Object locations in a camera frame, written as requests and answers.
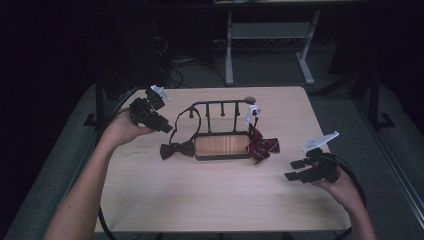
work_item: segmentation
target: bow tie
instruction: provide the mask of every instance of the bow tie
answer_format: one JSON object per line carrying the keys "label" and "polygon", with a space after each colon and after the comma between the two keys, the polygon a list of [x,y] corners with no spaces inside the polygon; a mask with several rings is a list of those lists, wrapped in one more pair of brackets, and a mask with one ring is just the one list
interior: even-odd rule
{"label": "bow tie", "polygon": [[277,138],[263,139],[262,134],[252,124],[249,124],[250,144],[246,147],[249,155],[260,161],[268,158],[270,152],[280,152],[280,144]]}
{"label": "bow tie", "polygon": [[162,160],[165,160],[172,156],[174,153],[180,152],[183,155],[193,157],[194,156],[194,144],[192,141],[179,143],[171,143],[169,145],[162,144],[160,146],[160,156]]}

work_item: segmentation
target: white tag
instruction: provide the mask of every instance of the white tag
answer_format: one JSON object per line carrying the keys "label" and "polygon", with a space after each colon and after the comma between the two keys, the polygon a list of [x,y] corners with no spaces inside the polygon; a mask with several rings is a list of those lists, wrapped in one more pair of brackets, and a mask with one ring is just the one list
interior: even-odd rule
{"label": "white tag", "polygon": [[325,136],[322,136],[322,137],[308,139],[306,141],[305,147],[303,148],[303,151],[307,152],[307,151],[310,151],[312,149],[319,148],[322,145],[326,144],[327,142],[329,142],[330,140],[334,139],[335,137],[337,137],[339,135],[340,134],[337,131],[335,131],[332,134],[328,134],[328,135],[325,135]]}
{"label": "white tag", "polygon": [[153,85],[150,87],[153,91],[155,91],[157,94],[159,94],[162,98],[164,98],[167,102],[171,101],[171,98],[166,95],[165,89],[163,87],[157,87],[156,85]]}
{"label": "white tag", "polygon": [[244,122],[246,124],[249,124],[250,121],[252,120],[252,116],[259,118],[260,114],[261,114],[261,108],[258,105],[249,105],[249,109],[247,111],[246,119]]}

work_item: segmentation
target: human hand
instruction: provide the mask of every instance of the human hand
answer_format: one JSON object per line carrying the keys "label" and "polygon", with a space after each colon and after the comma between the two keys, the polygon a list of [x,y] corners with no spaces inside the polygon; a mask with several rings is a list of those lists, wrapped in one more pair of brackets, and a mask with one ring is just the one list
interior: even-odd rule
{"label": "human hand", "polygon": [[337,167],[336,171],[339,179],[334,183],[326,180],[318,180],[312,182],[312,185],[326,190],[348,212],[365,208],[352,179],[340,167]]}
{"label": "human hand", "polygon": [[133,141],[140,135],[154,132],[148,127],[140,127],[132,123],[129,111],[121,110],[103,132],[99,143],[115,149]]}

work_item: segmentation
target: black controller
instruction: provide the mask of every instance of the black controller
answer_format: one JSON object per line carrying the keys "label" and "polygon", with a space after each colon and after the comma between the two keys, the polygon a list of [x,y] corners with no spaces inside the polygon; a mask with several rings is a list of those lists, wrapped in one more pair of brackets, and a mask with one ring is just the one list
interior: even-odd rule
{"label": "black controller", "polygon": [[306,153],[306,158],[291,162],[290,165],[293,169],[304,168],[309,165],[312,166],[301,172],[285,173],[287,180],[299,180],[302,183],[313,182],[320,179],[325,179],[328,182],[335,182],[339,178],[337,176],[338,162],[334,155],[331,153],[324,153],[320,148],[315,148]]}
{"label": "black controller", "polygon": [[137,98],[130,104],[131,121],[136,125],[142,123],[158,132],[169,133],[172,130],[169,121],[156,112],[165,106],[162,97],[152,89],[147,89],[146,94],[147,98]]}

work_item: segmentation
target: wooden table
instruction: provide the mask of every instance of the wooden table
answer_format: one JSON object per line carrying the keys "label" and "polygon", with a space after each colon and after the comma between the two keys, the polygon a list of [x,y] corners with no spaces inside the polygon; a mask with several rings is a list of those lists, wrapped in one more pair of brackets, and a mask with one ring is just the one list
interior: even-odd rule
{"label": "wooden table", "polygon": [[[101,206],[111,231],[315,231],[350,226],[344,209],[327,192],[284,176],[293,171],[290,162],[304,157],[306,140],[323,135],[302,88],[177,89],[167,94],[172,101],[158,113],[171,125],[194,102],[255,97],[262,109],[257,128],[264,138],[277,137],[281,152],[257,165],[253,158],[197,161],[180,153],[164,161],[159,149],[169,134],[141,136],[118,148],[109,167]],[[144,91],[126,105],[136,97],[145,97]],[[210,110],[213,131],[232,129],[232,116],[221,117],[219,107]],[[203,109],[199,111],[204,120]],[[240,112],[238,128],[247,130],[247,105],[240,105]],[[173,141],[187,141],[197,123],[196,117],[182,116]],[[206,127],[203,121],[201,131]],[[100,224],[96,231],[102,231]]]}

